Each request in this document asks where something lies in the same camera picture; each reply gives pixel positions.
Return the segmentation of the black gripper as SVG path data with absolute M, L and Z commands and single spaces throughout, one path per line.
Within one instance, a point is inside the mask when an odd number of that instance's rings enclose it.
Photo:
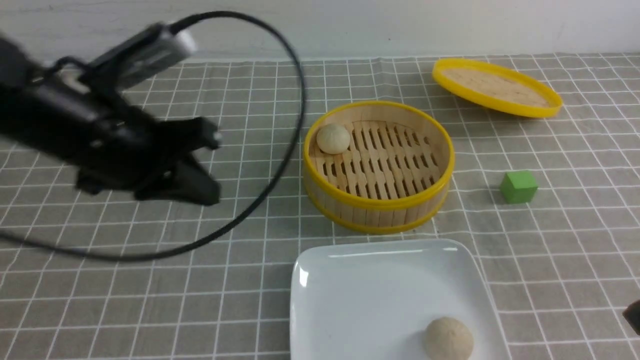
M 106 104 L 61 80 L 30 85 L 34 101 L 30 146 L 84 172 L 87 190 L 134 192 L 138 201 L 167 200 L 201 207 L 217 205 L 221 184 L 194 157 L 184 155 L 222 145 L 218 125 L 198 116 L 158 122 L 135 105 Z

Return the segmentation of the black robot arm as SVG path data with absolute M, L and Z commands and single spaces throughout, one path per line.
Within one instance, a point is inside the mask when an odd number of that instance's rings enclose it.
M 121 96 L 110 73 L 74 58 L 80 91 L 1 40 L 1 134 L 77 169 L 75 187 L 95 196 L 128 192 L 138 201 L 210 207 L 221 186 L 194 156 L 220 147 L 217 125 L 204 117 L 160 121 Z

